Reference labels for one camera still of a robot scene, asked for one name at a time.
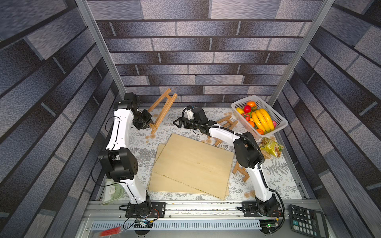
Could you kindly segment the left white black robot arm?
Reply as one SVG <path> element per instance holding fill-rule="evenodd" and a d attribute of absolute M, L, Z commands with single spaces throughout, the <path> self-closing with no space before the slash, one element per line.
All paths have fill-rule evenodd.
<path fill-rule="evenodd" d="M 152 211 L 152 204 L 137 176 L 137 158 L 128 149 L 130 129 L 148 129 L 152 123 L 152 115 L 147 110 L 140 111 L 139 106 L 140 99 L 134 93 L 126 93 L 122 101 L 114 104 L 111 137 L 98 160 L 107 178 L 127 193 L 130 199 L 127 215 L 147 217 Z"/>

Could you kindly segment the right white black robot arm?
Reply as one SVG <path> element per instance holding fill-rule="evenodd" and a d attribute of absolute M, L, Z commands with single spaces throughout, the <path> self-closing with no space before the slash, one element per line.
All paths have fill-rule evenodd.
<path fill-rule="evenodd" d="M 210 121 L 201 107 L 193 106 L 184 108 L 181 117 L 173 121 L 173 124 L 180 129 L 199 130 L 209 137 L 232 144 L 237 162 L 246 169 L 254 186 L 257 202 L 255 211 L 264 217 L 285 215 L 282 198 L 276 190 L 267 185 L 262 170 L 265 158 L 250 132 L 238 133 L 225 128 L 215 121 Z"/>

